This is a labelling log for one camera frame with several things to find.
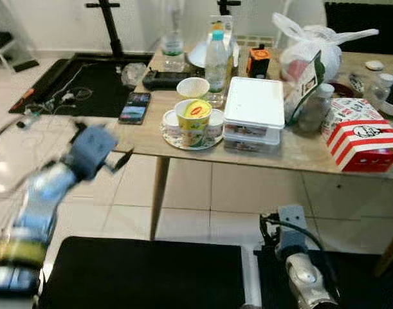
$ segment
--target kfc box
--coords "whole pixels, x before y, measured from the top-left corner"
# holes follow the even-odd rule
[[[335,98],[322,135],[341,171],[385,172],[393,164],[393,128],[362,98]]]

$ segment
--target wooden table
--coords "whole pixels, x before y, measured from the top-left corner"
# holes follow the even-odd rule
[[[269,79],[279,79],[279,53],[271,50],[272,59],[268,68]],[[239,75],[246,76],[245,67],[248,59],[247,50],[241,50]],[[349,84],[350,72],[362,75],[372,75],[365,68],[365,61],[379,59],[384,65],[384,72],[393,74],[393,55],[373,55],[367,53],[343,53],[342,65],[338,72],[338,82]],[[149,67],[163,71],[163,56],[158,50],[151,60]],[[148,92],[142,84],[136,92]],[[176,149],[164,141],[160,132],[163,114],[172,109],[181,97],[175,91],[153,91],[152,100],[145,120],[141,126],[117,125],[114,129],[119,138],[117,150],[127,152],[134,148],[134,153],[157,156],[157,169],[154,184],[154,199],[151,219],[151,239],[154,239],[160,210],[165,192],[170,158],[199,160],[206,162],[221,162],[228,164],[252,165],[257,167],[274,167],[318,173],[340,174],[331,155],[328,153],[324,140],[320,135],[303,137],[294,134],[291,128],[282,130],[280,151],[277,154],[257,154],[245,151],[229,150],[220,143],[216,147],[204,151],[183,151]],[[366,177],[393,179],[393,167],[387,173],[358,174]]]

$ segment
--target phone screen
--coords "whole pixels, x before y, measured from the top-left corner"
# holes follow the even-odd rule
[[[123,124],[142,124],[150,99],[150,93],[131,93],[119,116],[119,122]]]

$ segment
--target plastic water bottle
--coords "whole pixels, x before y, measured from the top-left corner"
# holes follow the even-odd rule
[[[182,7],[180,0],[166,0],[164,10],[162,54],[165,56],[165,71],[181,72],[185,67],[183,38],[180,29]]]
[[[306,100],[305,106],[299,114],[299,128],[306,133],[319,130],[329,108],[334,88],[330,84],[321,84]]]
[[[381,108],[389,96],[390,87],[393,85],[393,75],[382,73],[374,80],[363,96],[377,110]]]
[[[214,30],[212,41],[206,50],[205,79],[210,84],[207,99],[214,108],[223,104],[228,53],[223,44],[223,31]]]

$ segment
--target white plastic container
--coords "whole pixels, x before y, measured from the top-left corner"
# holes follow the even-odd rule
[[[225,147],[261,151],[278,146],[284,125],[282,82],[232,78],[224,111]]]

